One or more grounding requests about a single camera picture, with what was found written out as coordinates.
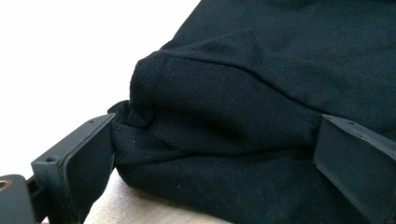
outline white background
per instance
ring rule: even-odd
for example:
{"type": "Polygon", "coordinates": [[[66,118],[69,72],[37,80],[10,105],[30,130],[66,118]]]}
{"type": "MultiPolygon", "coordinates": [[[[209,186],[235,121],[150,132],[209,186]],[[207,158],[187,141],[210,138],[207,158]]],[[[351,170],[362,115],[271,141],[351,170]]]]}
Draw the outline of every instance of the white background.
{"type": "Polygon", "coordinates": [[[1,1],[0,175],[129,97],[139,59],[172,39],[197,0],[1,1]]]}

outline black fabric bag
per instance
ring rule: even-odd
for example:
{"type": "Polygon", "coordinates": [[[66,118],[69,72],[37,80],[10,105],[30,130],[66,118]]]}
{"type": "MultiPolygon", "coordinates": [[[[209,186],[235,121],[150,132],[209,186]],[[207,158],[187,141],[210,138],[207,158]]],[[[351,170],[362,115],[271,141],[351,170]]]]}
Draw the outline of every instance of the black fabric bag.
{"type": "Polygon", "coordinates": [[[114,105],[131,187],[235,223],[364,223],[313,164],[320,114],[396,140],[394,1],[202,1],[114,105]]]}

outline screw hole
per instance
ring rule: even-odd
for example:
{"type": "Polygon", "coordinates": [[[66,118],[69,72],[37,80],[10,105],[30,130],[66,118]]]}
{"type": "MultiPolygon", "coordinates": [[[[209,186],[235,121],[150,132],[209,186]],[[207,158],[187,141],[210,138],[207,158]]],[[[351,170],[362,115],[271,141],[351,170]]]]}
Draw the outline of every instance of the screw hole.
{"type": "Polygon", "coordinates": [[[7,189],[12,184],[10,180],[0,180],[0,191],[7,189]]]}
{"type": "Polygon", "coordinates": [[[48,157],[48,158],[46,159],[46,162],[52,162],[52,161],[56,161],[56,159],[53,158],[53,157],[48,157]]]}

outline wooden surface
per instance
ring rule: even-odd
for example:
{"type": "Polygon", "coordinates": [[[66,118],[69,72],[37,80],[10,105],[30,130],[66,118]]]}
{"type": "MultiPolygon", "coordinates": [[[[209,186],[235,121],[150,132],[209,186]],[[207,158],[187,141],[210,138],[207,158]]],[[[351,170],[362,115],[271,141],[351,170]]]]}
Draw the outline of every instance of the wooden surface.
{"type": "Polygon", "coordinates": [[[93,205],[85,223],[224,224],[228,222],[132,189],[122,181],[115,170],[105,193],[93,205]]]}

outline black canvas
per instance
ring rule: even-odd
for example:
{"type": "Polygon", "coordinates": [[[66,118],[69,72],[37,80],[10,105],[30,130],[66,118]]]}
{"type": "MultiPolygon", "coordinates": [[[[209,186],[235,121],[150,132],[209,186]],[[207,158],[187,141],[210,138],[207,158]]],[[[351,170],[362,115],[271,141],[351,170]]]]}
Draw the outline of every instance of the black canvas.
{"type": "Polygon", "coordinates": [[[114,105],[133,188],[235,223],[364,223],[313,164],[320,114],[396,140],[394,1],[202,1],[114,105]]]}

